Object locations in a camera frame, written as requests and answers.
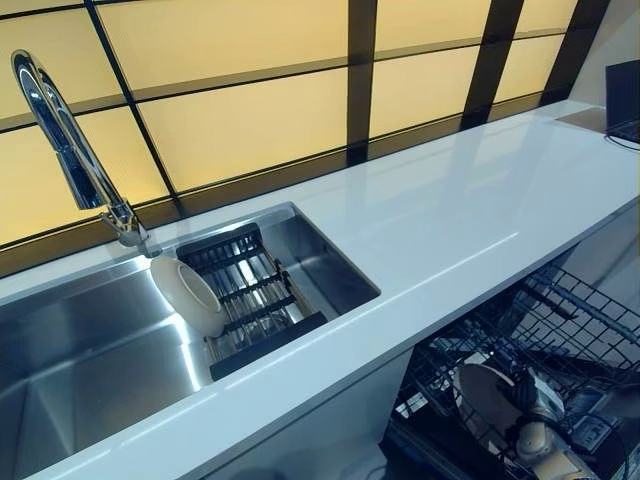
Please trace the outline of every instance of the kitchen sink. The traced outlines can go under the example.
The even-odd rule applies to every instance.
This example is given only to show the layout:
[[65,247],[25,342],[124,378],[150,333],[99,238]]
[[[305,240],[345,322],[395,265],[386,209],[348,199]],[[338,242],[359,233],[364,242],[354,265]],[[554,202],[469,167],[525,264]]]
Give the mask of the kitchen sink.
[[203,339],[173,311],[141,256],[0,306],[0,480],[38,472],[380,293],[292,204],[163,254],[221,298],[221,337]]

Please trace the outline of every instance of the dishwasher rack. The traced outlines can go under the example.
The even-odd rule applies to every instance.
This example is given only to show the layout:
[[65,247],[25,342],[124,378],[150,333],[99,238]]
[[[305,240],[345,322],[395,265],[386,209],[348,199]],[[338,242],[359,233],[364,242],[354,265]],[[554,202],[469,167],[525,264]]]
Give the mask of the dishwasher rack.
[[[623,420],[608,417],[605,424],[590,412],[614,389],[640,383],[639,337],[636,312],[550,263],[414,348],[395,406],[395,425],[428,407],[429,415],[486,444],[500,434],[470,406],[459,408],[465,399],[456,388],[455,372],[466,363],[483,363],[516,380],[525,367],[532,368],[562,398],[562,426],[574,450],[602,462],[603,478],[621,479],[623,455],[611,447],[616,443],[610,437]],[[637,434],[640,428],[636,424],[632,430]],[[493,442],[495,456],[481,449],[483,458],[501,462],[506,478],[536,478],[518,463],[509,441],[502,440]]]
[[227,314],[222,335],[205,339],[214,380],[327,322],[264,247],[254,223],[176,253],[207,282]]

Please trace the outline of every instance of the dish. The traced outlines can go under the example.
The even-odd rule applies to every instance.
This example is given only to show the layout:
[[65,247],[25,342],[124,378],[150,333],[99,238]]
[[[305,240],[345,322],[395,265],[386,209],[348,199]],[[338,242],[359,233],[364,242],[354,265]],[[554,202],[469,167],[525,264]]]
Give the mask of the dish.
[[224,330],[227,315],[207,282],[186,263],[159,256],[151,261],[156,287],[185,322],[205,337]]

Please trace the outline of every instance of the sink basin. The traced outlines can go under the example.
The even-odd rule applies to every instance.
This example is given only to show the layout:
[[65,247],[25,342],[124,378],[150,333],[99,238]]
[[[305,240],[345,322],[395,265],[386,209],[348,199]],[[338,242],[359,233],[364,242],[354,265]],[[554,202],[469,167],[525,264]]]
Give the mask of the sink basin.
[[[0,480],[38,472],[380,293],[292,204],[179,239],[164,254],[188,263],[202,245],[249,230],[292,300],[277,304],[287,322],[273,322],[272,336],[262,307],[252,323],[228,325],[229,338],[232,326],[260,327],[247,348],[221,353],[224,336],[203,341],[157,291],[143,257],[0,307]],[[265,279],[245,270],[245,290],[205,279],[229,299],[258,298],[268,268]]]

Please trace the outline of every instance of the chrome faucet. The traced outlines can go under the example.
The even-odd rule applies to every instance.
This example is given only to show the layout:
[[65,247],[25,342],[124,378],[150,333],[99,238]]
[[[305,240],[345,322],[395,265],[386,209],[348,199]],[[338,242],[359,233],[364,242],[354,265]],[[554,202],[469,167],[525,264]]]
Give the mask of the chrome faucet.
[[36,121],[56,152],[73,197],[81,210],[106,205],[100,218],[125,247],[149,253],[149,234],[126,198],[120,196],[53,80],[38,60],[25,50],[11,55],[11,65]]

